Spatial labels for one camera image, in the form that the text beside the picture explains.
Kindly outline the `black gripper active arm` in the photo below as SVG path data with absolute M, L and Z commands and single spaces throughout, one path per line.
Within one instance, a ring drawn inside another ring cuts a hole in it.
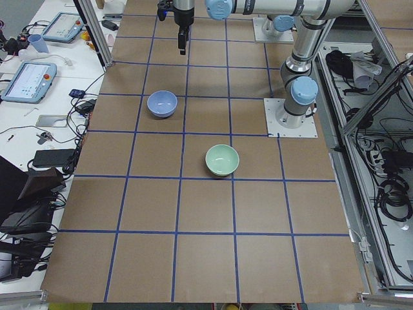
M 179 26 L 177 39 L 181 55 L 186 54 L 189 30 L 194 22 L 194 8 L 194 0 L 173 0 L 174 21 Z

